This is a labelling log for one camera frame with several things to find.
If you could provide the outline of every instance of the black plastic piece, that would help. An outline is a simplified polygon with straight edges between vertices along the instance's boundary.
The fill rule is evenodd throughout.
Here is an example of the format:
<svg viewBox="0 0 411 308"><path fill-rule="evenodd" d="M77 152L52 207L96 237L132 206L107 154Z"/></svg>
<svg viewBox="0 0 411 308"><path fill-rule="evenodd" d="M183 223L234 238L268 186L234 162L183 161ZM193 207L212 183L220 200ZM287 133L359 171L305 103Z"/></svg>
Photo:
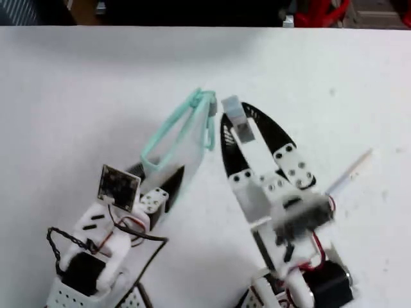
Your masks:
<svg viewBox="0 0 411 308"><path fill-rule="evenodd" d="M270 255L268 254L268 251L265 248L264 242L261 239L261 236L260 236L259 232L258 231L253 232L252 236L254 236L254 240L257 243L259 252L263 256L263 259L264 259L265 264L267 265L267 268L270 271L275 271L274 263L272 262L272 260L270 258Z"/></svg>
<svg viewBox="0 0 411 308"><path fill-rule="evenodd" d="M284 262L290 262L291 257L293 256L295 246L291 243L288 243L285 249L285 254L284 254Z"/></svg>
<svg viewBox="0 0 411 308"><path fill-rule="evenodd" d="M347 273L337 263L326 261L303 277L314 295L315 308L339 308L353 300Z"/></svg>
<svg viewBox="0 0 411 308"><path fill-rule="evenodd" d="M328 200L318 206L303 212L300 216L277 227L274 231L277 236L276 244L283 244L285 241L293 241L296 237L307 230L315 230L317 227L333 219L333 211L329 207Z"/></svg>
<svg viewBox="0 0 411 308"><path fill-rule="evenodd" d="M146 174L144 173L143 164L138 162L126 170L131 175L138 176L141 179L140 184L146 179Z"/></svg>
<svg viewBox="0 0 411 308"><path fill-rule="evenodd" d="M134 176L104 165L97 197L101 200L104 196L114 198L115 206L131 212L139 184Z"/></svg>
<svg viewBox="0 0 411 308"><path fill-rule="evenodd" d="M242 103L242 106L247 118L253 118L254 122L257 124L271 154L274 154L275 151L282 148L287 143L292 143L296 146L290 136L288 136L287 133L265 113L247 103ZM224 114L221 119L220 137L223 162L227 176L249 168L247 161L244 159L241 150L230 132L231 128L232 123L227 115Z"/></svg>
<svg viewBox="0 0 411 308"><path fill-rule="evenodd" d="M137 283L137 288L140 292L141 298L143 299L143 302L146 306L146 308L153 308L153 304L150 300L150 297L148 296L148 293L146 292L146 289L142 285L142 283L138 282Z"/></svg>
<svg viewBox="0 0 411 308"><path fill-rule="evenodd" d="M62 276L62 282L85 296L91 296L97 292L97 278L104 268L103 261L81 252L71 259L67 271Z"/></svg>
<svg viewBox="0 0 411 308"><path fill-rule="evenodd" d="M167 213L174 205L179 195L182 179L184 177L184 166L180 167L167 181L161 185L161 189L168 193L165 212Z"/></svg>

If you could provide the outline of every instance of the cable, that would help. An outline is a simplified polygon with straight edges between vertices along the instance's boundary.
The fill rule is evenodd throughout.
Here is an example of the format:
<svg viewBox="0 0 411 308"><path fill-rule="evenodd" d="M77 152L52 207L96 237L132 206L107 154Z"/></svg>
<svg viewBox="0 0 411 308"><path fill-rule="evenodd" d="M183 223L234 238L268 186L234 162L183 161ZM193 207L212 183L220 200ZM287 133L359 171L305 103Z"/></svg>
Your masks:
<svg viewBox="0 0 411 308"><path fill-rule="evenodd" d="M128 233L128 234L131 234L131 235L136 235L136 236L138 236L138 237L142 237L143 239L148 239L148 240L150 240L150 241L160 241L160 242L162 242L161 245L154 251L154 253L152 254L152 256L148 259L146 265L144 265L144 267L143 267L143 269L141 270L139 276L137 277L136 281L134 282L134 285L136 285L136 284L141 280L141 277L143 277L144 273L146 272L146 270L147 270L148 266L151 264L151 262L154 260L155 256L156 256L156 255L162 250L162 248L167 244L167 242L168 242L168 237L153 236L153 235L149 235L149 234L145 234L145 233L142 233L142 232L138 232L138 231L132 230L132 229L130 229L130 228L126 228L126 227L123 227L123 226L119 225L118 223L116 223L116 222L114 221L113 215L112 215L112 213L111 213L110 205L107 205L107 206L109 207L109 214L110 214L111 220L113 221L113 224L114 224L114 226L115 226L117 229L119 229L119 230L121 230L121 231L123 231L123 232L126 232L126 233Z"/></svg>
<svg viewBox="0 0 411 308"><path fill-rule="evenodd" d="M48 228L46 239L48 240L48 242L51 246L51 249L53 250L54 256L56 258L56 272L57 272L57 275L59 275L59 276L62 276L64 274L64 271L60 268L60 260L61 260L60 250L58 250L58 248L56 247L56 244L54 243L53 239L51 238L51 234L53 232L56 232L56 233L62 235L66 239L69 239L74 244L78 245L80 248L83 248L85 250L89 250L91 253L95 253L95 251L97 250L96 244L94 244L94 242L91 241L90 239L88 239L86 243L83 243L83 242L81 242L81 240L75 238L74 236L68 234L67 232L64 232L63 230L60 230L60 229L55 228L55 227Z"/></svg>
<svg viewBox="0 0 411 308"><path fill-rule="evenodd" d="M319 239L318 236L315 234L315 232L313 232L313 237L314 237L315 244L317 245L317 248L318 248L318 250L319 250L319 252L320 252L320 255L321 255L321 262L320 262L320 264L317 265L317 266L311 266L311 263L310 263L310 262L301 264L300 266L298 266L298 268L299 268L301 271L313 271L313 270L315 270L315 269L321 268L322 265L324 264L324 262L326 261L326 253L325 253L324 249L322 248L320 239Z"/></svg>
<svg viewBox="0 0 411 308"><path fill-rule="evenodd" d="M328 195L328 198L329 198L329 200L331 201L331 204L332 204L331 210L332 210L333 212L335 212L335 210L336 210L335 200L334 200L334 198L331 197L330 195Z"/></svg>

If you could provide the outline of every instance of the red wire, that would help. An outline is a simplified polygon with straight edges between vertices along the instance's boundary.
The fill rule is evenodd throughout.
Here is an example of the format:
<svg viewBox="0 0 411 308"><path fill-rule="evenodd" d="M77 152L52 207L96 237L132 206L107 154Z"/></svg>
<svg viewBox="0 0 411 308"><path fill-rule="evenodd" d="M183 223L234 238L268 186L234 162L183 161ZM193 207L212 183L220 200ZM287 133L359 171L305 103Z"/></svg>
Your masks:
<svg viewBox="0 0 411 308"><path fill-rule="evenodd" d="M310 262L301 264L298 268L301 271L313 271L315 269L321 268L321 266L324 264L324 262L326 261L326 253L324 252L324 249L322 248L320 239L318 238L318 236L315 234L315 232L313 232L313 237L314 237L314 241L315 244L317 245L317 248L320 251L320 255L321 255L321 262L318 266L311 266Z"/></svg>
<svg viewBox="0 0 411 308"><path fill-rule="evenodd" d="M328 198L330 199L331 204L332 204L331 210L334 212L335 209L336 209L336 207L335 207L335 200L334 200L334 198L331 197L330 195L328 195Z"/></svg>
<svg viewBox="0 0 411 308"><path fill-rule="evenodd" d="M134 223L138 224L144 230L144 232L146 232L146 227L143 225L143 223L141 221L137 220L137 219L134 219L133 217L130 217L130 216L124 216L123 218L120 219L120 221L118 223L119 224L122 223L125 218L128 218L129 220L131 220ZM94 254L100 252L100 250L103 248L103 246L109 240L109 238L111 237L112 234L113 234L113 230L111 230L110 233L107 235L107 237L101 242L101 244L99 245L99 247L97 248L97 250Z"/></svg>

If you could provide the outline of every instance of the black wire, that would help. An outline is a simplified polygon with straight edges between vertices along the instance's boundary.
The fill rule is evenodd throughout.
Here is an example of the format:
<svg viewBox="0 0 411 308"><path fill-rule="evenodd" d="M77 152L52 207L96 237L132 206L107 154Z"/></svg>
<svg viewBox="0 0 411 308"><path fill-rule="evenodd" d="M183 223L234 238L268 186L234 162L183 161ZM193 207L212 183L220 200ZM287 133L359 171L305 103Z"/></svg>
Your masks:
<svg viewBox="0 0 411 308"><path fill-rule="evenodd" d="M168 237L153 236L153 235L149 235L149 234L145 234L145 233L142 233L142 232L138 232L138 231L132 230L132 229L130 229L130 228L128 228L128 227L123 227L123 226L119 225L118 223L116 223L116 222L114 221L113 215L111 214L110 205L108 205L108 207L109 207L109 214L110 214L111 220L112 220L114 226L115 226L117 229L119 229L119 230L121 230L121 231L123 231L123 232L126 232L126 233L128 233L128 234L131 234L131 235L135 235L135 236L138 236L138 237L142 237L143 239L148 239L149 241L160 241L160 242L162 242L161 245L154 251L154 253L152 254L152 256L148 259L146 265L144 265L144 267L143 267L143 269L141 270L139 276L137 277L136 281L134 282L134 285L136 285L136 284L141 280L141 277L142 277L142 276L144 275L144 273L146 272L148 266L151 264L151 262L153 262L155 256L156 256L156 255L162 250L162 248L167 244L167 242L168 242Z"/></svg>
<svg viewBox="0 0 411 308"><path fill-rule="evenodd" d="M56 258L56 272L57 272L57 275L59 275L59 276L62 276L64 274L64 271L60 268L60 260L61 260L60 250L58 250L58 248L56 247L56 244L54 243L53 239L51 238L51 234L53 232L56 232L56 233L62 235L66 239L69 239L74 244L78 245L80 248L89 250L91 253L96 253L97 252L97 246L90 239L88 239L86 243L83 243L83 242L81 242L81 240L75 238L74 236L68 234L67 232L64 232L63 230L60 230L59 228L55 228L55 227L48 228L46 239L48 240L48 242L51 246L51 249L53 250L54 256Z"/></svg>

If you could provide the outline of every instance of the teal plastic clip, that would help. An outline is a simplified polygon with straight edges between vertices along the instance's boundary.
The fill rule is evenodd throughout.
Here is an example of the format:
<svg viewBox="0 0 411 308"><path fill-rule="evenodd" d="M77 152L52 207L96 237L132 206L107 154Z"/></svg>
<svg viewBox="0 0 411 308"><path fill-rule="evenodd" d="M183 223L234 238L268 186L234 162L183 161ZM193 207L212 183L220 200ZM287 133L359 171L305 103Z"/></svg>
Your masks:
<svg viewBox="0 0 411 308"><path fill-rule="evenodd" d="M204 123L202 128L202 137L204 140L203 147L208 150L213 150L215 145L215 136L214 136L214 120L213 117L216 114L216 95L213 91L201 91L198 88L196 91L191 93L188 98L181 104L169 118L164 122L164 124L159 128L157 133L155 133L150 140L148 141L146 147L141 151L141 161L145 166L148 166L152 171L161 170L164 166L173 157L176 149L179 144L184 140L184 137L187 135L187 132L190 131L191 127L198 119L199 115L202 112L208 113L208 118ZM151 152L158 143L166 136L169 130L179 121L179 119L192 108L192 113L188 117L187 121L184 123L181 131L177 135L177 138L170 150L163 156L163 158L157 163L154 164L148 160L148 154Z"/></svg>

